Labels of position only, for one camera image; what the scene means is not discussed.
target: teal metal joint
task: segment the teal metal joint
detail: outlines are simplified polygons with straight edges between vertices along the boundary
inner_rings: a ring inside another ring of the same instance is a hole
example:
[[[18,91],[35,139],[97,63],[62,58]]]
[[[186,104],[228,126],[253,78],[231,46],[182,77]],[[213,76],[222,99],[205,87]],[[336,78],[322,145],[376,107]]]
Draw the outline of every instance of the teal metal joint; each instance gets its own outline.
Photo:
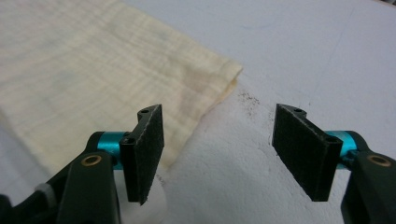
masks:
[[[120,144],[119,141],[125,133],[120,132],[105,132],[99,139],[98,149],[102,149],[116,158],[117,164],[114,165],[114,170],[122,170],[122,163],[120,159]]]

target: white surface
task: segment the white surface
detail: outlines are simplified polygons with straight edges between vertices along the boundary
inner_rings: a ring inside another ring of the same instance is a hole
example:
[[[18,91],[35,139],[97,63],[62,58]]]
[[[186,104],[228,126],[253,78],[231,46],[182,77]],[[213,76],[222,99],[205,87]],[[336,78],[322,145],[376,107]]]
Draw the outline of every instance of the white surface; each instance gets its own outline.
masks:
[[[323,130],[354,130],[372,150],[396,158],[396,7],[127,2],[245,66],[237,89],[203,118],[173,166],[164,224],[342,223],[348,172],[337,172],[328,203],[310,202],[270,146],[276,103],[301,107]]]
[[[0,126],[0,193],[15,205],[49,177],[27,148]]]
[[[154,178],[148,200],[143,205],[128,202],[123,171],[115,171],[114,178],[117,183],[122,223],[158,224],[166,217],[166,196],[162,183],[157,177]]]

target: brass screw hole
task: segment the brass screw hole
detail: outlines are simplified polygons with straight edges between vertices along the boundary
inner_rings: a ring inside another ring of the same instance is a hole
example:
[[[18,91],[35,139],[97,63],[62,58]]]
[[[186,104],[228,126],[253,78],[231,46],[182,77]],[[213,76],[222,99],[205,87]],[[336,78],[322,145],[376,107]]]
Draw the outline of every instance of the brass screw hole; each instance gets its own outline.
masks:
[[[380,165],[380,166],[390,167],[392,165],[392,163],[390,161],[388,161],[387,159],[380,157],[380,156],[376,156],[376,155],[370,155],[367,157],[367,159],[370,162]]]
[[[84,158],[81,161],[81,164],[83,166],[93,166],[93,165],[96,165],[97,163],[99,163],[101,160],[102,160],[101,156],[93,155],[93,156],[89,156],[89,157]]]

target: cloth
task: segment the cloth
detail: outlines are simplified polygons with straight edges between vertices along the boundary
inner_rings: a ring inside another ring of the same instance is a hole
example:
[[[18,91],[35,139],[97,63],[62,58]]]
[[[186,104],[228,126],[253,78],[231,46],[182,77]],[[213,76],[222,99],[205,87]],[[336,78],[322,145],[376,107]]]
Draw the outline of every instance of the cloth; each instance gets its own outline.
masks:
[[[167,169],[241,69],[119,1],[0,2],[0,122],[52,174],[155,104]]]

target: dark stain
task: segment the dark stain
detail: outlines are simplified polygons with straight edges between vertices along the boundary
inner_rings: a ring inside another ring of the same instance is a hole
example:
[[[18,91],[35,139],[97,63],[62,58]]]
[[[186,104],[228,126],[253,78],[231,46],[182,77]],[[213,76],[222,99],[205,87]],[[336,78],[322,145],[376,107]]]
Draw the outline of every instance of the dark stain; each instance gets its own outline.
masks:
[[[247,117],[250,119],[254,119],[254,117],[256,117],[257,115],[257,109],[260,105],[260,101],[244,90],[239,92],[238,101],[243,105]]]
[[[155,176],[158,178],[158,180],[160,180],[161,186],[163,187],[165,185],[165,180],[163,179],[163,177],[158,174],[156,174]]]

